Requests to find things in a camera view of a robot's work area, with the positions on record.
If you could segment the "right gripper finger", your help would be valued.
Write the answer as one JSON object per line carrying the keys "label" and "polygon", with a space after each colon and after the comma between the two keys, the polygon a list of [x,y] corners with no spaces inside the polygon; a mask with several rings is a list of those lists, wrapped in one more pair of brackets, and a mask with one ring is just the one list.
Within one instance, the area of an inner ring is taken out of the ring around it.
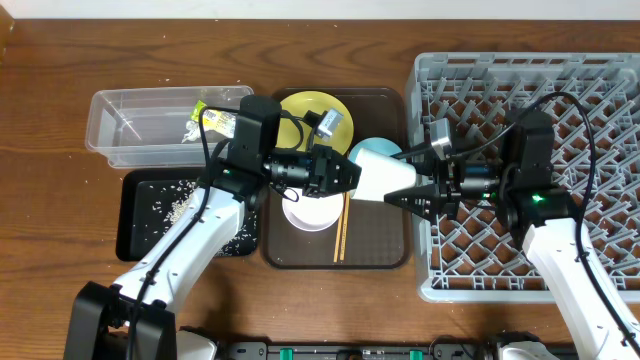
{"label": "right gripper finger", "polygon": [[431,148],[425,149],[421,154],[412,158],[416,172],[420,175],[433,174],[433,151]]}
{"label": "right gripper finger", "polygon": [[436,219],[436,185],[398,190],[384,195],[384,202],[407,210],[425,220]]}

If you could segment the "white cup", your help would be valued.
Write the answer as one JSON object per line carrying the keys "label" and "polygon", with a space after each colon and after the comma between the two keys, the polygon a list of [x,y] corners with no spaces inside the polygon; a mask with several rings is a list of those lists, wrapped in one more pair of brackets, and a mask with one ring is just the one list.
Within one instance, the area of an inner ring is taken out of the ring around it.
{"label": "white cup", "polygon": [[401,160],[366,148],[360,148],[349,159],[361,168],[358,185],[350,191],[353,200],[383,202],[386,194],[416,184],[415,168]]}

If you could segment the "white bowl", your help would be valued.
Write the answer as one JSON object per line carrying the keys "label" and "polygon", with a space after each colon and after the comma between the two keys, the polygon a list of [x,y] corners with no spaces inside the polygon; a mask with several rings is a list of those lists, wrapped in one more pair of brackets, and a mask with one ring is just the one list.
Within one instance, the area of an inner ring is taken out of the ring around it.
{"label": "white bowl", "polygon": [[289,188],[282,199],[285,218],[296,228],[306,232],[328,229],[343,211],[342,194],[322,198],[302,195],[299,188]]}

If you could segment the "light blue bowl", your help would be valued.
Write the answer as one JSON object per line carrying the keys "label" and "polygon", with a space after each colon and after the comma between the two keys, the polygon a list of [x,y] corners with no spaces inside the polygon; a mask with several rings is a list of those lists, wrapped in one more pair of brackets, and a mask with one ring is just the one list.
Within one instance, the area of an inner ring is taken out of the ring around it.
{"label": "light blue bowl", "polygon": [[362,149],[368,149],[386,156],[401,152],[401,148],[391,140],[382,137],[370,137],[358,142],[349,152],[348,159],[351,162],[355,162],[359,151]]}

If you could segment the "green snack wrapper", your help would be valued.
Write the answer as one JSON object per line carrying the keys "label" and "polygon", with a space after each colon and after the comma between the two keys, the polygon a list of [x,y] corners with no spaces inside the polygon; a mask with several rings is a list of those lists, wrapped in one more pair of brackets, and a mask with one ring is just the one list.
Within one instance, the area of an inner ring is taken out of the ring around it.
{"label": "green snack wrapper", "polygon": [[235,134],[236,114],[229,111],[207,109],[203,101],[198,101],[186,122],[186,133],[182,143],[194,142],[201,138],[199,124],[205,132],[213,131],[225,138],[233,138]]}

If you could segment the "pile of rice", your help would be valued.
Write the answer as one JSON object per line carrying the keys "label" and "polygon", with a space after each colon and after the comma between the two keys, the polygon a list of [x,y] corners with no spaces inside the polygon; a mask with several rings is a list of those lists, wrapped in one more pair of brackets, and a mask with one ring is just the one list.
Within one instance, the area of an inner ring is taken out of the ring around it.
{"label": "pile of rice", "polygon": [[[194,180],[145,181],[138,186],[140,199],[136,209],[140,214],[135,220],[136,233],[132,239],[140,241],[146,254],[161,237],[179,220],[188,208],[195,190]],[[216,254],[217,257],[247,256],[257,248],[257,218],[247,216],[239,232]]]}

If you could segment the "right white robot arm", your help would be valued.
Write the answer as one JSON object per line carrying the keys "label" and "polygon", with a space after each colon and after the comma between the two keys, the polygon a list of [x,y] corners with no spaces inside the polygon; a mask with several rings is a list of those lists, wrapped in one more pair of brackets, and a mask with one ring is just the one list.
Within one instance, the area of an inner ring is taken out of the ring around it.
{"label": "right white robot arm", "polygon": [[582,359],[636,359],[639,323],[594,253],[585,201],[552,180],[555,131],[549,114],[509,115],[497,160],[466,153],[434,161],[429,185],[385,195],[385,202],[429,221],[452,217],[464,201],[488,201],[517,248],[543,277]]}

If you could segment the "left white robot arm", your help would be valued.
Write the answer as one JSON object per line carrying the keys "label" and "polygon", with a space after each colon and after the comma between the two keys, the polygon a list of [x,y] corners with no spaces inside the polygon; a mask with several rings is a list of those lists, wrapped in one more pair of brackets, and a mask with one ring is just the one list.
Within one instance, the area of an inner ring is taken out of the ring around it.
{"label": "left white robot arm", "polygon": [[329,146],[305,152],[276,146],[284,111],[248,95],[234,109],[234,135],[205,149],[190,203],[157,244],[114,283],[88,282],[73,303],[67,359],[213,359],[218,346],[176,327],[187,295],[270,190],[299,188],[322,198],[355,189],[358,165]]}

